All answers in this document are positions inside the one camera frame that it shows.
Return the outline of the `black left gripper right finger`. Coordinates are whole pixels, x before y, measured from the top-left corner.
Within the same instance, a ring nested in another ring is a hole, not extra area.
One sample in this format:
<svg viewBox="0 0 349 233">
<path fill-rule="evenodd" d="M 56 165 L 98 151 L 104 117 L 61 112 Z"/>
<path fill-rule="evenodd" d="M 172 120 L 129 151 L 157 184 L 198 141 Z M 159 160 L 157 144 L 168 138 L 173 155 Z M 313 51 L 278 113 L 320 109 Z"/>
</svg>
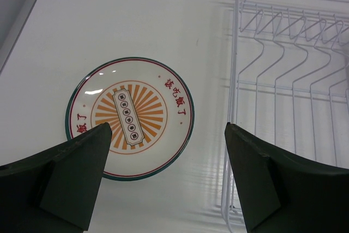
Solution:
<svg viewBox="0 0 349 233">
<path fill-rule="evenodd" d="M 247 232 L 348 232 L 348 170 L 298 156 L 228 123 Z"/>
</svg>

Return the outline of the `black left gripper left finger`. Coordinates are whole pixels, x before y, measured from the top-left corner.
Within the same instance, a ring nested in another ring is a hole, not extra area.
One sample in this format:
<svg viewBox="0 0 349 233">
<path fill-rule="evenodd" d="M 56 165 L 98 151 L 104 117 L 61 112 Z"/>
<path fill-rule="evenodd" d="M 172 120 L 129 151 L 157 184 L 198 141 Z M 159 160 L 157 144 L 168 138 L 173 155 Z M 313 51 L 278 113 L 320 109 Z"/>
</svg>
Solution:
<svg viewBox="0 0 349 233">
<path fill-rule="evenodd" d="M 108 123 L 1 166 L 1 232 L 88 230 L 112 131 Z"/>
</svg>

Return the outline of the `orange sunburst plate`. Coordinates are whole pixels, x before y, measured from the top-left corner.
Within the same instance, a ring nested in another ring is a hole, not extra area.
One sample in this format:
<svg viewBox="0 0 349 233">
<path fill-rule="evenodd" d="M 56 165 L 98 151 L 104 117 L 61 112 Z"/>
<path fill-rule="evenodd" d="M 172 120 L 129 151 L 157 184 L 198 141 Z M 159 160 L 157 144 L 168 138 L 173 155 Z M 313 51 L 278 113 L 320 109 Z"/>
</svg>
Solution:
<svg viewBox="0 0 349 233">
<path fill-rule="evenodd" d="M 88 73 L 74 89 L 65 113 L 73 139 L 108 123 L 112 135 L 105 178 L 136 181 L 169 167 L 194 128 L 194 101 L 185 81 L 167 65 L 125 57 Z"/>
</svg>

